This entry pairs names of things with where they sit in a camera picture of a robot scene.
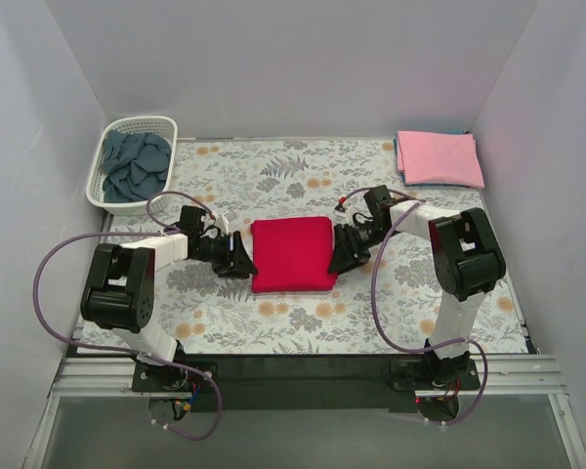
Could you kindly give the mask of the red t shirt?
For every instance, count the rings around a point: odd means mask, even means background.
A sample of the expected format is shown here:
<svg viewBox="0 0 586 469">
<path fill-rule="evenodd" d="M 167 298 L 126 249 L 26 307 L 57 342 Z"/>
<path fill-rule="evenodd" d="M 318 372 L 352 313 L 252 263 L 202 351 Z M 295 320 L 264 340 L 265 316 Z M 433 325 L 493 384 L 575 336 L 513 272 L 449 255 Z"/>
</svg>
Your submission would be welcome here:
<svg viewBox="0 0 586 469">
<path fill-rule="evenodd" d="M 329 291 L 337 276 L 328 272 L 333 253 L 332 222 L 325 216 L 257 220 L 251 225 L 252 292 Z"/>
</svg>

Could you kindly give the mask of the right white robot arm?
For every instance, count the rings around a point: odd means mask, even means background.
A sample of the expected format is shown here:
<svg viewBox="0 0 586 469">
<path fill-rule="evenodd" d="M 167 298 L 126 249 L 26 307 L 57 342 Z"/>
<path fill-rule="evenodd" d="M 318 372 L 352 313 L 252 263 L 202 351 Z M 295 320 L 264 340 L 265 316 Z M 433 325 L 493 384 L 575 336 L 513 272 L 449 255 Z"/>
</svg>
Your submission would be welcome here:
<svg viewBox="0 0 586 469">
<path fill-rule="evenodd" d="M 328 271 L 341 275 L 371 264 L 397 234 L 415 235 L 431 244 L 434 272 L 441 288 L 439 315 L 420 349 L 388 344 L 403 354 L 389 366 L 393 385 L 403 390 L 458 390 L 477 378 L 470 349 L 472 330 L 485 297 L 506 274 L 506 262 L 485 212 L 438 208 L 385 186 L 361 189 L 368 212 L 349 216 L 334 228 Z"/>
</svg>

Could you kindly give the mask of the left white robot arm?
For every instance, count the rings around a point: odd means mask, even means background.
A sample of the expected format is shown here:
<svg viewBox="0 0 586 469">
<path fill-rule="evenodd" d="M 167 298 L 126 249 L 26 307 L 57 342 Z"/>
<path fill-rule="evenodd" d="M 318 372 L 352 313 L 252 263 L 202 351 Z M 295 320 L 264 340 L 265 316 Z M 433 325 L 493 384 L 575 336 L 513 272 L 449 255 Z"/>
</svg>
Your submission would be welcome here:
<svg viewBox="0 0 586 469">
<path fill-rule="evenodd" d="M 111 331 L 134 352 L 142 377 L 169 391 L 212 388 L 216 368 L 189 372 L 183 346 L 154 317 L 155 274 L 194 260 L 222 278 L 248 279 L 258 273 L 239 232 L 228 233 L 203 208 L 185 206 L 180 220 L 162 236 L 126 243 L 102 243 L 94 251 L 81 300 L 81 316 Z"/>
</svg>

